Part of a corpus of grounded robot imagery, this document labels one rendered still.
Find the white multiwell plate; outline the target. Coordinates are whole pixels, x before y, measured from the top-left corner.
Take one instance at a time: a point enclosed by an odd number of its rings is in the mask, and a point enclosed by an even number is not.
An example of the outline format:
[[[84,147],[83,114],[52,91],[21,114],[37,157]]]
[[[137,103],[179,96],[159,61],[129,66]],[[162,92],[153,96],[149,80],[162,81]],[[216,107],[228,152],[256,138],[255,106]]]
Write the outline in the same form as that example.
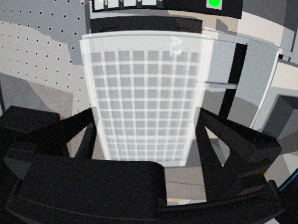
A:
[[[82,35],[85,79],[105,160],[185,166],[207,80],[210,37],[162,30]]]

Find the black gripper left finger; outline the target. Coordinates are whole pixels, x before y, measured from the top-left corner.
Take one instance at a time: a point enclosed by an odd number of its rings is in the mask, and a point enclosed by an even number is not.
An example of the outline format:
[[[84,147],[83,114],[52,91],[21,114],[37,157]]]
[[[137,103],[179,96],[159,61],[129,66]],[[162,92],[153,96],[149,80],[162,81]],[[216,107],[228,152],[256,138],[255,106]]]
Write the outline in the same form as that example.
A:
[[[16,138],[11,147],[31,150],[39,154],[63,156],[64,145],[85,127],[87,128],[74,158],[92,159],[97,128],[91,107],[69,118],[20,136]]]

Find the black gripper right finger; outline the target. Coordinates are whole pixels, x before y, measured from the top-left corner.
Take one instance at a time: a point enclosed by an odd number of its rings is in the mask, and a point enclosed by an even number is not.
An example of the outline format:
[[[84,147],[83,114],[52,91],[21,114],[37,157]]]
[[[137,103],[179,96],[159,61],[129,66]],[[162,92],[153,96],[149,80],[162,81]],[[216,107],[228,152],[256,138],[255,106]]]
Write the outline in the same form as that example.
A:
[[[223,167],[211,145],[206,128],[230,149],[230,155]],[[204,108],[200,108],[195,135],[206,201],[221,199],[240,179],[264,175],[282,150],[275,138]]]

